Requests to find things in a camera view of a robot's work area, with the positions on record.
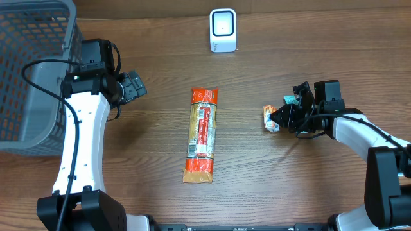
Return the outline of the orange tissue pack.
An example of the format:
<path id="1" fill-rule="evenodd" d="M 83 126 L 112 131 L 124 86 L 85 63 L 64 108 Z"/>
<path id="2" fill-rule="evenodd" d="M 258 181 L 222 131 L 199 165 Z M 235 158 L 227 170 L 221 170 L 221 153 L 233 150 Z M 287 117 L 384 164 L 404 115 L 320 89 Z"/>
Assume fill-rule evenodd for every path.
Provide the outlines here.
<path id="1" fill-rule="evenodd" d="M 280 130 L 279 125 L 271 120 L 270 116 L 272 113 L 276 112 L 277 109 L 276 107 L 272 105 L 265 105 L 263 107 L 263 121 L 264 121 L 264 126 L 269 132 L 278 132 Z"/>

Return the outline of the red orange snack bag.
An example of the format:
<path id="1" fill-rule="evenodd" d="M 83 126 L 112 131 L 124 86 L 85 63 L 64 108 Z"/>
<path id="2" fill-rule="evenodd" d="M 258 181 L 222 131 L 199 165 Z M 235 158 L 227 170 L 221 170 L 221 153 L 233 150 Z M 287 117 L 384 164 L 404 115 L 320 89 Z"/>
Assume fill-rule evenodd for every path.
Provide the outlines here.
<path id="1" fill-rule="evenodd" d="M 211 183 L 219 89 L 193 88 L 184 183 Z"/>

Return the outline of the teal wet wipes pack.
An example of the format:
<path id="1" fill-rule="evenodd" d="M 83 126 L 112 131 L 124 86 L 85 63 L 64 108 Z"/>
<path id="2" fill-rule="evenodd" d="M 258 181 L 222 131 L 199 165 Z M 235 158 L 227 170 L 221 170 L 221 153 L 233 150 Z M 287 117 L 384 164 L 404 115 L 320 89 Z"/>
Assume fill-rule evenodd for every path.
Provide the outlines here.
<path id="1" fill-rule="evenodd" d="M 284 99 L 284 102 L 286 104 L 294 104 L 294 105 L 299 105 L 300 104 L 299 100 L 294 95 L 284 96 L 283 99 Z"/>

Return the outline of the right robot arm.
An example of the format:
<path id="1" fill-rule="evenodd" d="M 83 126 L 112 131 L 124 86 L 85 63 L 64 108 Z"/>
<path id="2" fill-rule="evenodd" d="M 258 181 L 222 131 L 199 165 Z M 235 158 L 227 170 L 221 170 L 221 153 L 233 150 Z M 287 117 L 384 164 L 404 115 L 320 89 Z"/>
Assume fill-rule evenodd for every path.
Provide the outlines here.
<path id="1" fill-rule="evenodd" d="M 267 130 L 287 129 L 298 139 L 327 135 L 350 147 L 367 164 L 364 204 L 329 217 L 318 230 L 401 230 L 410 227 L 410 143 L 373 125 L 356 108 L 347 108 L 337 80 L 293 87 L 293 102 L 263 109 Z"/>

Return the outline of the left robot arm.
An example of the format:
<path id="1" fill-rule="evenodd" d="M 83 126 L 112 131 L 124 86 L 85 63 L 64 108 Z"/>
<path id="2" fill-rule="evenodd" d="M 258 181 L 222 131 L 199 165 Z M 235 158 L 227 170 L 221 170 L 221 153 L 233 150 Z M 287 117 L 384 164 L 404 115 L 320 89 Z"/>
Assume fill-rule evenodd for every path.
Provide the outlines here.
<path id="1" fill-rule="evenodd" d="M 148 215 L 130 215 L 105 192 L 103 140 L 109 112 L 144 96 L 136 71 L 121 71 L 116 45 L 108 40 L 82 42 L 82 59 L 62 82 L 66 131 L 53 194 L 40 198 L 37 215 L 48 230 L 152 229 Z"/>

